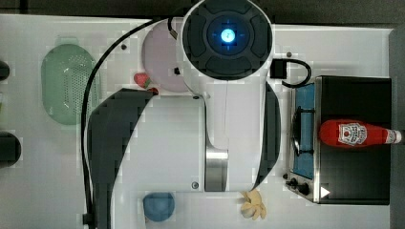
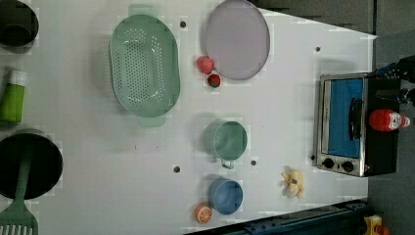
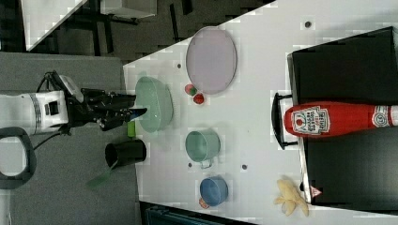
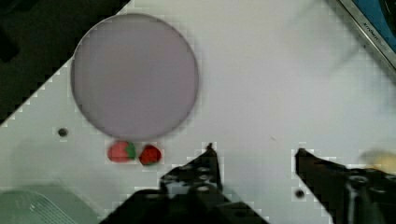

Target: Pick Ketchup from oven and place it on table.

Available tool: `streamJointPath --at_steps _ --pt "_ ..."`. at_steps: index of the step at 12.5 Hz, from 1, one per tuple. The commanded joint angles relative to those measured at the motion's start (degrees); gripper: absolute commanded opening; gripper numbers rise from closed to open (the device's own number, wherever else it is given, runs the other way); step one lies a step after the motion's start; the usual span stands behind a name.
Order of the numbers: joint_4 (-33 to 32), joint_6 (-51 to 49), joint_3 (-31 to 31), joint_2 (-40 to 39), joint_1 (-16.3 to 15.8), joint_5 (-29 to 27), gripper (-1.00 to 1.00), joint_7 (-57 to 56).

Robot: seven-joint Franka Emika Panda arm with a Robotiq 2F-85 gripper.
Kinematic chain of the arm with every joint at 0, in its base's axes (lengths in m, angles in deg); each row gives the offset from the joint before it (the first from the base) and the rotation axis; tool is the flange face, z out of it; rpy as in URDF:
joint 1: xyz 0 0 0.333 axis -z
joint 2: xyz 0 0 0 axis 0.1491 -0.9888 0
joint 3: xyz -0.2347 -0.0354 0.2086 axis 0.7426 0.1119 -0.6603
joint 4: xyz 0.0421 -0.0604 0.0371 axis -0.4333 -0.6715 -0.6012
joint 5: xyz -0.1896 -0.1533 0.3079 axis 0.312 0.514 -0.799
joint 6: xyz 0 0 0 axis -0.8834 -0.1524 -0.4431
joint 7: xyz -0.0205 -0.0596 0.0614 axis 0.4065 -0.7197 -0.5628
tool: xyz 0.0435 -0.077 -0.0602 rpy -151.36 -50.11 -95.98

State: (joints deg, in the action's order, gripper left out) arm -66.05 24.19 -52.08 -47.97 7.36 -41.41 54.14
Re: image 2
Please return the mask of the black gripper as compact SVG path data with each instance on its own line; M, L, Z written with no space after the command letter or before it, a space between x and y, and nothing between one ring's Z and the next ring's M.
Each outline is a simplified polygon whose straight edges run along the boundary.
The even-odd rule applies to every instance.
M386 78L392 80L406 80L410 83L415 79L415 56L409 56L400 59L397 63L391 63L380 69L368 73L369 78ZM415 90L386 89L378 90L376 96L380 99L390 100L398 104L415 103Z

